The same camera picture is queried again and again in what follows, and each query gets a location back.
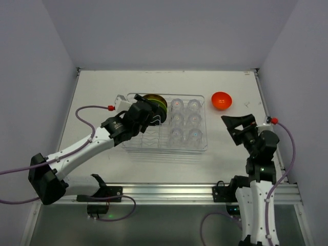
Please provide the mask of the lime green plate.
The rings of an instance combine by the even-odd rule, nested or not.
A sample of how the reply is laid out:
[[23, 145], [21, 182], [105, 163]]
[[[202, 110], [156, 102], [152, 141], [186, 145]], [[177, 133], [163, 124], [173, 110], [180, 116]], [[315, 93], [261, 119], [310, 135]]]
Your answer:
[[150, 98], [149, 101], [158, 104], [161, 108], [163, 108], [164, 110], [167, 110], [167, 104], [164, 103], [162, 100], [157, 100], [154, 98]]

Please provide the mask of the orange plastic bowl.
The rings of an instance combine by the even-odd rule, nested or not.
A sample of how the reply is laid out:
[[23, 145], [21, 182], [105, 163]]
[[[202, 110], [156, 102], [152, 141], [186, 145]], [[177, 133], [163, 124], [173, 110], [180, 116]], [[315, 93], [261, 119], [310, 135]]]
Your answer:
[[232, 105], [233, 100], [226, 92], [219, 91], [212, 95], [211, 103], [217, 110], [226, 110]]

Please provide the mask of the black plate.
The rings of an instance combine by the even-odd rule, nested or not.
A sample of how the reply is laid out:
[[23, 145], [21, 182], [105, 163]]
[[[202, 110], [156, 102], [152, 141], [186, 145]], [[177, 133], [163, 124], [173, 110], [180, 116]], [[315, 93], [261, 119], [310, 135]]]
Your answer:
[[158, 126], [163, 124], [167, 119], [167, 108], [161, 102], [156, 102], [158, 104], [158, 109], [154, 113], [153, 119], [150, 123], [151, 126]]

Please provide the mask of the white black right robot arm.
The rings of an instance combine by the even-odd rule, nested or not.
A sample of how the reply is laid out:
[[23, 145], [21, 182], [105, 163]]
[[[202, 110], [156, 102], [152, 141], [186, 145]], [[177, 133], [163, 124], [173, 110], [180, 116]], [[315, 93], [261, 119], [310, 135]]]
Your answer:
[[247, 176], [235, 190], [242, 226], [239, 245], [279, 245], [274, 210], [277, 177], [273, 162], [279, 137], [270, 130], [260, 131], [252, 114], [221, 119], [235, 145], [243, 145], [249, 154]]

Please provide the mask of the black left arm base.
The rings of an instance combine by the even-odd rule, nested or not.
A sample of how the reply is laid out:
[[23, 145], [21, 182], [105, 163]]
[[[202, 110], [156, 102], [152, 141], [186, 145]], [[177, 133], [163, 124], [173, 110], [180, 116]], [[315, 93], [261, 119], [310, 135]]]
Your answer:
[[86, 202], [87, 214], [100, 218], [100, 215], [105, 215], [109, 211], [111, 202], [121, 202], [122, 191], [122, 186], [106, 186], [92, 196], [77, 195], [76, 201]]

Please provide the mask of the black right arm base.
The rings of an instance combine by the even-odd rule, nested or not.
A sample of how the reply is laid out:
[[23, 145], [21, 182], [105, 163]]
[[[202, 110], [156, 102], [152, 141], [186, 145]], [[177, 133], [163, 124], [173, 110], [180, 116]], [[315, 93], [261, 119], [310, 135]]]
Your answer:
[[212, 187], [212, 197], [214, 202], [225, 203], [227, 213], [229, 215], [240, 215], [239, 205], [233, 205], [237, 203], [236, 190], [239, 187], [239, 181], [236, 178], [232, 178], [229, 184], [226, 184], [223, 180], [220, 180]]

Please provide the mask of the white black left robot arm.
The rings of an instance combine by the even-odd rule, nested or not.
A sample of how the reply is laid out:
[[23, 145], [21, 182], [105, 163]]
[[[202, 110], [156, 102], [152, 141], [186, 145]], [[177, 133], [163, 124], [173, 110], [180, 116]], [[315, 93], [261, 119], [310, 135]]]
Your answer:
[[109, 188], [98, 175], [74, 180], [69, 174], [77, 167], [139, 133], [144, 133], [160, 111], [159, 104], [134, 96], [130, 103], [117, 97], [115, 116], [107, 118], [98, 128], [92, 127], [90, 135], [64, 150], [47, 157], [38, 153], [31, 158], [28, 180], [44, 205], [50, 205], [67, 195], [83, 196], [87, 200], [108, 200]]

